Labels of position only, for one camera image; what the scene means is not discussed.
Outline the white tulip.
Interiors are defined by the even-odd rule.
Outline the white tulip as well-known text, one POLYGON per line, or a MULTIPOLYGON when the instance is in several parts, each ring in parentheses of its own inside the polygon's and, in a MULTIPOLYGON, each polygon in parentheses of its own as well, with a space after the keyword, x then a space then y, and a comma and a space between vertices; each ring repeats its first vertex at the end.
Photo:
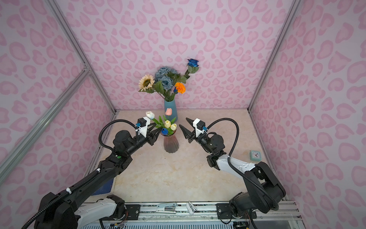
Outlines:
POLYGON ((177 129, 177 124, 171 124, 170 129, 174 132, 177 129))

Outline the red glass vase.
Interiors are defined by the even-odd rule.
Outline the red glass vase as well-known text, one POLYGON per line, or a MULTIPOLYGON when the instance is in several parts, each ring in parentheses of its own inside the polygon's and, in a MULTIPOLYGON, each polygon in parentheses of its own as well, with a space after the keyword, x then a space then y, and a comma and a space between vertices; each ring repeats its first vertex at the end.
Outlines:
POLYGON ((179 142, 175 136, 175 132, 169 130, 169 135, 164 136, 161 134, 164 137, 164 149, 168 153, 175 153, 179 149, 179 142))

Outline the teal ceramic vase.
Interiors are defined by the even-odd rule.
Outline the teal ceramic vase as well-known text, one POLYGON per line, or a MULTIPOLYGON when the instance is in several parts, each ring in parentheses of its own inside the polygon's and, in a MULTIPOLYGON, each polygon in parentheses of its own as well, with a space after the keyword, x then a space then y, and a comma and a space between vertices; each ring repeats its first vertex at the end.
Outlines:
POLYGON ((176 101, 166 101, 164 100, 164 107, 165 107, 165 118, 169 121, 178 121, 178 113, 176 107, 176 101))

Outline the light blue tulip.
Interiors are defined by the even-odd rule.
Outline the light blue tulip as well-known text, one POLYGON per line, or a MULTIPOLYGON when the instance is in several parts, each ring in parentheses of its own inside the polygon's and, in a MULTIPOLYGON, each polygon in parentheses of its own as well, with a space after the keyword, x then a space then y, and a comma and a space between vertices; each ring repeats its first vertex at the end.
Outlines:
POLYGON ((146 116, 151 120, 152 123, 155 123, 156 128, 162 128, 162 122, 155 118, 155 114, 152 111, 147 111, 146 116))

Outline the orange carnation stem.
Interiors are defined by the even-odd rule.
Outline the orange carnation stem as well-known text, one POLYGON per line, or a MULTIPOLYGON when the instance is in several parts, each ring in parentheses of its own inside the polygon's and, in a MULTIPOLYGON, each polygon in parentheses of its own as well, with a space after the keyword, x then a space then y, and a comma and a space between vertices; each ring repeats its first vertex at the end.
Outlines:
POLYGON ((173 87, 173 90, 177 88, 179 94, 184 94, 186 92, 186 87, 183 83, 177 82, 173 87))

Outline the dusty blue rose bouquet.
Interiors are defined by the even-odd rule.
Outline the dusty blue rose bouquet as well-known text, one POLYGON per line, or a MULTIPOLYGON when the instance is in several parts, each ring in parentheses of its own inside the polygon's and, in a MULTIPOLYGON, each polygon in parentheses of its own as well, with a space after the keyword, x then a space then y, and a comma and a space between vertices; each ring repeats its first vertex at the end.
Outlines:
POLYGON ((176 80, 179 74, 181 73, 178 73, 175 69, 167 66, 161 67, 155 73, 155 80, 162 81, 165 90, 166 101, 168 102, 174 100, 172 97, 173 87, 177 83, 176 80))

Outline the cream sunflower stem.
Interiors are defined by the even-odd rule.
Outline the cream sunflower stem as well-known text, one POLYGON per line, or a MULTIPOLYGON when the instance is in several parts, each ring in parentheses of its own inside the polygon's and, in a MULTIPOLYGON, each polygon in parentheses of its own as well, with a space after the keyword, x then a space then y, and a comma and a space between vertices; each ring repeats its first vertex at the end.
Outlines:
POLYGON ((162 81, 156 81, 152 75, 145 75, 139 81, 138 86, 139 92, 148 94, 158 93, 164 100, 166 100, 165 90, 162 81))

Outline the blue rose stem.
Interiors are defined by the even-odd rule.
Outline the blue rose stem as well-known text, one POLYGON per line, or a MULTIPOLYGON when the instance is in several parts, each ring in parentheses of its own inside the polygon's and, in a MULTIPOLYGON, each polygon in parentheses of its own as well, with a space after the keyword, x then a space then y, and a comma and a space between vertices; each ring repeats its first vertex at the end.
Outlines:
POLYGON ((188 59, 186 72, 183 75, 179 74, 176 82, 185 84, 187 80, 191 77, 191 75, 197 73, 199 69, 200 67, 198 60, 188 59))

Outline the yellow tulip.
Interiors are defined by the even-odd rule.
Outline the yellow tulip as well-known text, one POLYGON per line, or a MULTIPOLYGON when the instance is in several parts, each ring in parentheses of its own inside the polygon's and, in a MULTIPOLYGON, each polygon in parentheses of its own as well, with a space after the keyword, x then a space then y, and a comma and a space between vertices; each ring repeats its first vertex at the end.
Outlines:
POLYGON ((166 128, 170 128, 170 126, 171 126, 171 122, 170 122, 169 120, 166 120, 166 121, 165 121, 165 123, 164 123, 164 126, 165 126, 166 128))

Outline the cream pink tulip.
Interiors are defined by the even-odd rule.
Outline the cream pink tulip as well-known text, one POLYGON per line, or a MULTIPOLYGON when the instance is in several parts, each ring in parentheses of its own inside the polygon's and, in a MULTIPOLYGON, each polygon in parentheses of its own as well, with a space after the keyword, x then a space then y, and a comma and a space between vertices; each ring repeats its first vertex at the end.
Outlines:
POLYGON ((173 110, 172 110, 172 108, 167 108, 166 109, 166 112, 165 112, 165 115, 166 116, 171 116, 173 114, 173 110))

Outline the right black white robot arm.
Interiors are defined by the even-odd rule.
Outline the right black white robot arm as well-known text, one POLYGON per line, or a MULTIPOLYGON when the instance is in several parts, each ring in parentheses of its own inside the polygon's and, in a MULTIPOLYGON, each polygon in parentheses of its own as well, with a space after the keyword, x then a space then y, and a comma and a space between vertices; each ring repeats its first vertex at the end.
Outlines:
POLYGON ((279 210, 280 201, 286 196, 286 191, 269 165, 265 162, 249 163, 232 156, 239 140, 239 125, 231 118, 220 118, 210 125, 200 119, 187 119, 193 130, 180 125, 180 129, 189 143, 197 142, 208 153, 206 157, 210 167, 219 171, 228 172, 244 181, 247 191, 240 192, 229 200, 227 214, 240 219, 251 217, 252 211, 268 213, 279 210), (215 124, 229 121, 235 126, 235 138, 229 153, 224 151, 225 144, 221 135, 210 132, 215 124))

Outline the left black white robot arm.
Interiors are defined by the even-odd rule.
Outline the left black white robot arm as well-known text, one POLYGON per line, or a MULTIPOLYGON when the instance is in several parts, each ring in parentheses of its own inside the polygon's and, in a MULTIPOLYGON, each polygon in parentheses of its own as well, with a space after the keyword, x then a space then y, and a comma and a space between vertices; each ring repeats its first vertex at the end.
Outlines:
POLYGON ((132 154, 145 144, 153 145, 160 132, 161 129, 154 125, 147 129, 146 136, 136 137, 127 130, 119 131, 113 140, 111 154, 98 168, 66 190, 44 196, 38 212, 23 228, 33 225, 36 229, 76 229, 82 220, 76 215, 78 208, 106 182, 125 171, 132 162, 132 154))

